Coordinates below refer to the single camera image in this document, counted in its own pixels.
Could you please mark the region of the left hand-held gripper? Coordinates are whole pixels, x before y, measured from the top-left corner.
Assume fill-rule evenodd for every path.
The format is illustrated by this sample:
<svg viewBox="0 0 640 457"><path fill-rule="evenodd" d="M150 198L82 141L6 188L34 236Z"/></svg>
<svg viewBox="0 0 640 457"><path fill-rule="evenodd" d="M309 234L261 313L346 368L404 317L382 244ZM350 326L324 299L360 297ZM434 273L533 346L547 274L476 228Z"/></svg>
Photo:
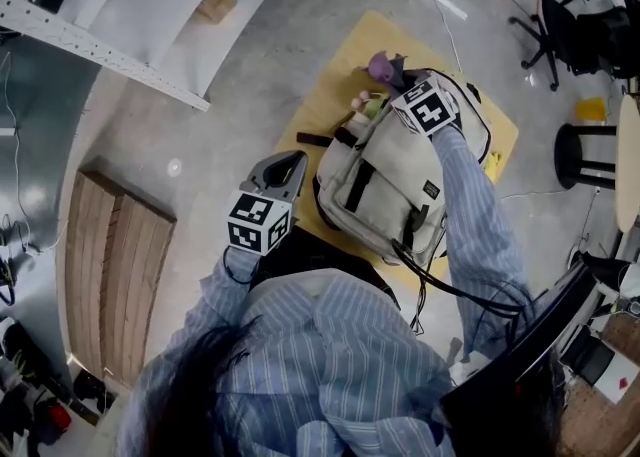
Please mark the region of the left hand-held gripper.
<svg viewBox="0 0 640 457"><path fill-rule="evenodd" d="M308 166L301 150L280 152L256 163L229 200L230 246L266 256L289 233Z"/></svg>

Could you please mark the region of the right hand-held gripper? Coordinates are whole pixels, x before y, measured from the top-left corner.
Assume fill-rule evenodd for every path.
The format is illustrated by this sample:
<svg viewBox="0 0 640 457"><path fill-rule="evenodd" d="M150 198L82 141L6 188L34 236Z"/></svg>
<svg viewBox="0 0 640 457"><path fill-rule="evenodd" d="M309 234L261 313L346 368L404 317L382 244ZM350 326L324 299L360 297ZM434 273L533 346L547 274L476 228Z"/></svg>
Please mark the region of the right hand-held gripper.
<svg viewBox="0 0 640 457"><path fill-rule="evenodd" d="M459 111L437 76L414 78L411 87L390 84L388 88L393 111L412 134L432 136L446 126L459 125Z"/></svg>

